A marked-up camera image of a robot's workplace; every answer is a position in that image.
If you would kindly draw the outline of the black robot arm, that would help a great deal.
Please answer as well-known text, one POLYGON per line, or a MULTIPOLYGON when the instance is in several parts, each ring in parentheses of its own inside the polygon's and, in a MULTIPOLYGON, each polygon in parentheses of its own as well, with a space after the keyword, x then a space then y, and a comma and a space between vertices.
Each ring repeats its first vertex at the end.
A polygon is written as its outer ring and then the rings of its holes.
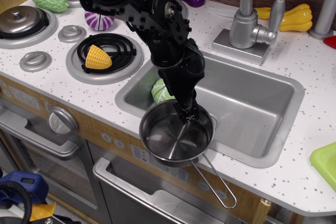
POLYGON ((196 84, 204 78, 205 60, 189 38, 189 21, 176 0, 80 0, 84 10, 128 24, 145 42, 159 76, 174 96, 183 123, 199 118, 196 84))

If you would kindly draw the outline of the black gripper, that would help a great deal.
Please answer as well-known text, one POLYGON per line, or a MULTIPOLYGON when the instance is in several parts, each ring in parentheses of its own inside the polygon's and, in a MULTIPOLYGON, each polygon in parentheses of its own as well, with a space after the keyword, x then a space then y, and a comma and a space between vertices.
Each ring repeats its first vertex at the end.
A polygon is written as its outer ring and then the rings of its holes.
POLYGON ((205 60, 200 52, 188 52, 176 67, 159 69, 158 74, 178 103, 173 104, 176 116, 186 124, 199 119, 194 88, 204 76, 205 60))

